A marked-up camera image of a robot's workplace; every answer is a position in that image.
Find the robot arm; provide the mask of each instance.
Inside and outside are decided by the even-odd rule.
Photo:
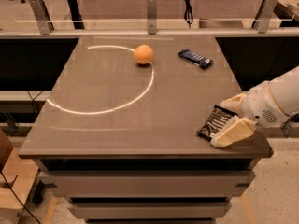
[[[299,113],[299,66],[271,81],[265,81],[246,94],[220,103],[235,116],[211,140],[225,147],[254,134],[255,127],[277,127]]]

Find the floor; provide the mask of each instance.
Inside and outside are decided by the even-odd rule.
[[[58,29],[74,29],[66,0],[44,0],[51,19]],[[172,3],[169,9],[165,3]],[[87,29],[98,28],[99,18],[111,20],[121,18],[115,29],[126,27],[128,19],[146,19],[144,9],[146,0],[78,0],[84,21],[91,21]],[[193,14],[196,19],[203,18],[254,18],[261,0],[192,0]],[[185,9],[183,0],[159,0],[158,18],[182,19]],[[110,23],[102,23],[110,28]],[[36,23],[29,7],[20,0],[0,0],[0,29],[36,30]],[[265,131],[269,137],[274,155],[271,159],[259,162],[254,171],[256,178],[242,197],[231,200],[232,208],[224,218],[216,220],[217,224],[292,224],[299,220],[299,135],[295,127],[293,138],[286,139],[280,130]],[[21,146],[23,138],[10,137],[16,146]],[[47,190],[44,201],[32,204],[28,200],[27,208],[43,224],[83,224],[68,212],[68,203],[53,197]],[[36,223],[24,211],[20,224]]]

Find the white curved line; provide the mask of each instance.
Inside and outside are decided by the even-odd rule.
[[[135,51],[134,49],[129,49],[129,48],[122,47],[122,46],[112,46],[112,45],[111,46],[110,45],[103,45],[103,46],[87,47],[87,49],[101,49],[101,48],[116,48],[116,49],[127,49],[127,50],[130,50],[132,52]],[[151,78],[150,78],[148,87],[141,94],[139,94],[134,100],[132,100],[132,101],[130,101],[130,102],[124,104],[124,105],[120,105],[120,106],[117,106],[117,107],[114,107],[114,108],[111,108],[111,109],[108,109],[108,110],[103,110],[103,111],[80,112],[80,111],[75,111],[75,110],[70,110],[70,109],[67,109],[67,108],[63,108],[60,105],[55,104],[50,99],[47,99],[46,102],[48,102],[50,105],[52,105],[56,108],[59,108],[60,110],[62,110],[64,112],[71,113],[71,114],[76,114],[76,115],[102,115],[102,114],[114,112],[118,109],[122,109],[122,108],[125,108],[126,106],[132,105],[133,103],[135,103],[136,101],[141,99],[150,90],[150,87],[152,86],[153,79],[154,79],[154,66],[153,66],[152,63],[150,63],[150,65],[151,65],[152,71],[151,71]]]

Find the black snack bar wrapper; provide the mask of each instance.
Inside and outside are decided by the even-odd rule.
[[[211,138],[223,128],[227,121],[235,115],[237,114],[230,110],[214,105],[213,112],[208,117],[203,128],[197,131],[197,134],[210,141]]]

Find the orange ball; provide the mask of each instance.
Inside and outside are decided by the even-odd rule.
[[[153,56],[153,52],[150,46],[141,45],[135,49],[134,59],[139,64],[148,64]]]

